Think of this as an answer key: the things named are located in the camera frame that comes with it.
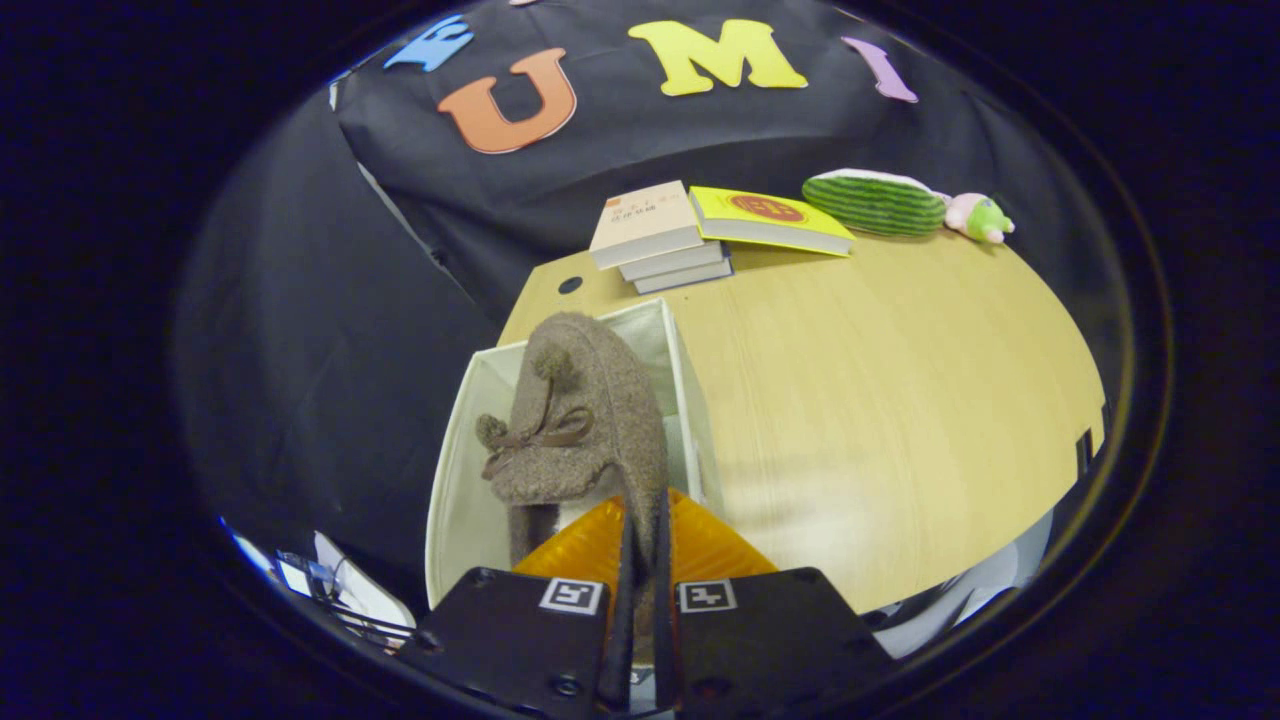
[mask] foam letter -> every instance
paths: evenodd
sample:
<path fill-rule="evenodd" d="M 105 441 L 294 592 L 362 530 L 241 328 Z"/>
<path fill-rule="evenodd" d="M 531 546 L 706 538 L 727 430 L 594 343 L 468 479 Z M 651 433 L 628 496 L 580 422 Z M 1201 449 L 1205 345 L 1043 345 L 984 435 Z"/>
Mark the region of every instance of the foam letter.
<path fill-rule="evenodd" d="M 421 63 L 424 73 L 439 68 L 475 37 L 474 32 L 468 32 L 467 23 L 458 22 L 461 19 L 462 15 L 451 15 L 435 23 L 426 32 L 410 41 L 399 53 L 392 55 L 383 64 L 383 69 L 385 70 L 396 63 Z"/>
<path fill-rule="evenodd" d="M 511 67 L 513 74 L 527 74 L 543 99 L 543 109 L 529 119 L 512 123 L 503 117 L 489 92 L 498 85 L 498 78 L 493 76 L 454 90 L 436 105 L 436 110 L 453 115 L 462 140 L 472 150 L 490 155 L 520 150 L 554 133 L 573 117 L 577 96 L 559 67 L 563 56 L 563 47 L 552 47 L 517 60 Z"/>
<path fill-rule="evenodd" d="M 892 97 L 893 100 L 905 100 L 908 102 L 919 102 L 920 97 L 911 92 L 902 78 L 893 69 L 893 65 L 888 63 L 888 53 L 884 53 L 879 47 L 865 42 L 861 40 L 854 40 L 852 37 L 841 37 L 845 45 L 849 45 L 858 54 L 863 56 L 867 65 L 870 67 L 872 73 L 876 74 L 876 90 L 879 91 L 884 97 Z"/>
<path fill-rule="evenodd" d="M 730 87 L 742 81 L 742 63 L 751 63 L 746 79 L 756 87 L 805 87 L 809 81 L 791 68 L 773 42 L 773 28 L 755 20 L 724 20 L 719 41 L 676 20 L 659 20 L 635 26 L 631 37 L 645 40 L 653 47 L 667 82 L 662 92 L 680 96 L 707 92 L 716 86 L 698 74 L 694 63 Z"/>

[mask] orange letter u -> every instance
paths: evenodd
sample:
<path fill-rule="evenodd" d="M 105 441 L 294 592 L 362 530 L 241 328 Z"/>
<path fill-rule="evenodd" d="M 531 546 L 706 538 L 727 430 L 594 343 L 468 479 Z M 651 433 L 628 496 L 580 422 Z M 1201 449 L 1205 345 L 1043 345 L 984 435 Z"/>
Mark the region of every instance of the orange letter u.
<path fill-rule="evenodd" d="M 498 155 L 538 142 L 564 127 L 577 108 L 573 87 L 559 67 L 563 47 L 535 53 L 511 65 L 512 74 L 527 74 L 534 90 L 543 99 L 543 109 L 536 115 L 512 123 L 489 91 L 498 78 L 489 76 L 449 94 L 436 105 L 436 110 L 453 115 L 462 140 L 472 150 Z"/>

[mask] black cloth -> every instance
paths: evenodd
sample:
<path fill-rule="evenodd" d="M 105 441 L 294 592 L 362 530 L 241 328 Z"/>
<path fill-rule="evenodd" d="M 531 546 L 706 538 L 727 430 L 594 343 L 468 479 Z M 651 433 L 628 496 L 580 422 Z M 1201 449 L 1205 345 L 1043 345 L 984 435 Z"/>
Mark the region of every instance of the black cloth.
<path fill-rule="evenodd" d="M 214 510 L 266 552 L 314 557 L 321 530 L 404 600 L 425 596 L 445 423 L 498 328 L 361 177 L 328 92 L 211 208 L 175 328 L 184 429 Z"/>
<path fill-rule="evenodd" d="M 1106 269 L 1103 220 L 1033 128 L 947 65 L 808 0 L 494 1 L 462 14 L 475 37 L 443 65 L 383 68 L 442 13 L 344 78 L 337 113 L 355 155 L 494 323 L 506 320 L 535 265 L 586 249 L 612 195 L 682 179 L 800 197 L 813 174 L 864 168 L 950 195 L 993 196 L 1018 224 L 1010 246 L 1062 299 L 1108 395 L 1116 392 L 1120 278 Z M 730 18 L 768 23 L 808 87 L 755 87 L 748 68 L 739 87 L 714 81 L 709 92 L 668 97 L 654 51 L 627 36 L 632 26 L 669 19 L 718 38 Z M 886 50 L 919 102 L 882 96 L 842 36 Z M 554 135 L 486 155 L 436 110 L 451 92 L 492 76 L 508 119 L 534 115 L 536 91 L 508 68 L 549 47 L 566 50 L 561 67 L 577 96 Z"/>

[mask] bow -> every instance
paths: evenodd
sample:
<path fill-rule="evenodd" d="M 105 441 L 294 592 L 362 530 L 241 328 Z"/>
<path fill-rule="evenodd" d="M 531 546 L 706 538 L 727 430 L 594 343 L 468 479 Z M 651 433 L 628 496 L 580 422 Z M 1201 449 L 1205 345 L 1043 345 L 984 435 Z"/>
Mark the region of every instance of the bow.
<path fill-rule="evenodd" d="M 581 442 L 591 432 L 591 425 L 595 424 L 595 415 L 591 414 L 590 409 L 581 405 L 566 410 L 554 420 L 550 419 L 552 391 L 554 387 L 554 380 L 548 380 L 543 419 L 534 430 L 515 436 L 508 434 L 493 441 L 493 445 L 498 446 L 498 451 L 485 461 L 484 471 L 480 473 L 481 478 L 492 480 L 521 450 L 529 447 L 570 447 Z M 579 421 L 581 421 L 580 427 L 568 429 Z"/>

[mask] red circle emblem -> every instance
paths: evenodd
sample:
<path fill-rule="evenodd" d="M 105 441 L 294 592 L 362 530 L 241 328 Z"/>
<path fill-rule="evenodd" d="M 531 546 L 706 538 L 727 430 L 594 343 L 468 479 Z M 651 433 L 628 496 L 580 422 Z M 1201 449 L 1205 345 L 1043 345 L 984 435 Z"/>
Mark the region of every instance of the red circle emblem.
<path fill-rule="evenodd" d="M 783 223 L 799 223 L 804 220 L 804 214 L 800 210 L 777 200 L 760 197 L 759 195 L 735 195 L 728 201 L 739 210 L 746 210 L 753 215 L 771 220 L 781 220 Z"/>

